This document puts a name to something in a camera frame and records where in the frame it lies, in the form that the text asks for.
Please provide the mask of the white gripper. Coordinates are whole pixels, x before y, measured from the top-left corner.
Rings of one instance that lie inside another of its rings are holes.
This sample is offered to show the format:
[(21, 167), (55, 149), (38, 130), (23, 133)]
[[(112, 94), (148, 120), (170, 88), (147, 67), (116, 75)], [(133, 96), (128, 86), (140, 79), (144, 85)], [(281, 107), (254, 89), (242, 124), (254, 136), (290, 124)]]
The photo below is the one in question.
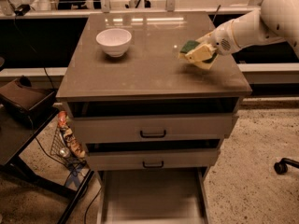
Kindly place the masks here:
[(190, 63), (201, 69), (208, 70), (216, 61), (218, 55), (229, 55), (240, 51), (233, 33), (233, 21), (227, 21), (212, 32), (200, 37), (197, 41), (201, 44), (185, 54)]

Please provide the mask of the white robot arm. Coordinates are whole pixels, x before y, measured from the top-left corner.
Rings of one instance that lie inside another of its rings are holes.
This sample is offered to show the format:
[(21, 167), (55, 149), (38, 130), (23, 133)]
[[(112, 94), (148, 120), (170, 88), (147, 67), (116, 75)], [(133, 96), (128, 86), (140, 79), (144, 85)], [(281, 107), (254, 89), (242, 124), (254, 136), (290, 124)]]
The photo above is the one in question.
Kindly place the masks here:
[(259, 10), (231, 19), (212, 32), (187, 41), (179, 58), (209, 69), (219, 55), (284, 41), (299, 57), (299, 0), (263, 0)]

